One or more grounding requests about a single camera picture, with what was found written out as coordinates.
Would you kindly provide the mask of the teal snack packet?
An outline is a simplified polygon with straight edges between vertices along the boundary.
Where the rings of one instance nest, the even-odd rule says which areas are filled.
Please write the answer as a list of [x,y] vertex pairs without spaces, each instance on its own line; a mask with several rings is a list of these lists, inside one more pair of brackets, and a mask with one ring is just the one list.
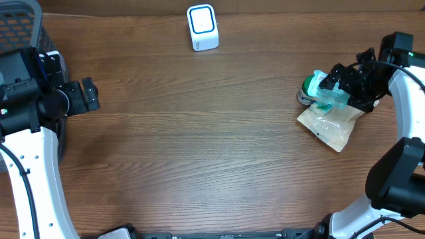
[[327,74],[323,71],[315,70],[313,72],[313,78],[310,80],[309,86],[307,87],[307,95],[314,98],[318,104],[344,108],[348,103],[349,95],[338,88],[338,82],[330,90],[319,87],[319,84],[326,76]]

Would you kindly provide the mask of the white pouch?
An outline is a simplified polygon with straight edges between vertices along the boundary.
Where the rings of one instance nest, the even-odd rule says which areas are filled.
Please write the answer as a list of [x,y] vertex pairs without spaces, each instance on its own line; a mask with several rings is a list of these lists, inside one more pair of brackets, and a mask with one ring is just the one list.
[[339,108],[313,103],[297,120],[339,153],[346,146],[356,120],[363,114],[352,106]]

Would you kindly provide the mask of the green round lid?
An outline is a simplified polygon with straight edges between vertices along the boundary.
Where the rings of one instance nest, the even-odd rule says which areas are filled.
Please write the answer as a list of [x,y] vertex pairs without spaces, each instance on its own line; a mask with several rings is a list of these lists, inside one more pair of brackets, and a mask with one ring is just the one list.
[[311,81],[313,80],[314,75],[310,75],[308,76],[302,83],[298,93],[297,93],[297,99],[298,101],[306,106],[311,105],[312,103],[315,102],[315,99],[311,96],[308,95],[307,91],[309,88],[309,85],[311,83]]

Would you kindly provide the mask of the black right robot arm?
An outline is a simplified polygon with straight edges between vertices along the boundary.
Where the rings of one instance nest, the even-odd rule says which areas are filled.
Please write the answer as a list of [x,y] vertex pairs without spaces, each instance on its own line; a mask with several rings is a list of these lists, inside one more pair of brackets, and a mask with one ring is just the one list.
[[417,234],[424,231],[402,222],[424,214],[424,55],[412,49],[413,36],[394,32],[382,38],[348,66],[336,64],[318,84],[342,93],[347,105],[369,113],[385,95],[393,98],[397,142],[369,171],[365,195],[340,212],[330,213],[300,238],[372,238],[393,222]]

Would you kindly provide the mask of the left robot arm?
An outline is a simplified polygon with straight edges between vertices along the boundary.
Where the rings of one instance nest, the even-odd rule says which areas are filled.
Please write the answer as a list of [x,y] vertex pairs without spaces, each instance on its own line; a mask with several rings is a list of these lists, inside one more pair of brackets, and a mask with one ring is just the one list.
[[59,123],[99,109],[91,78],[65,82],[60,54],[1,54],[1,156],[21,238],[78,238],[58,169]]

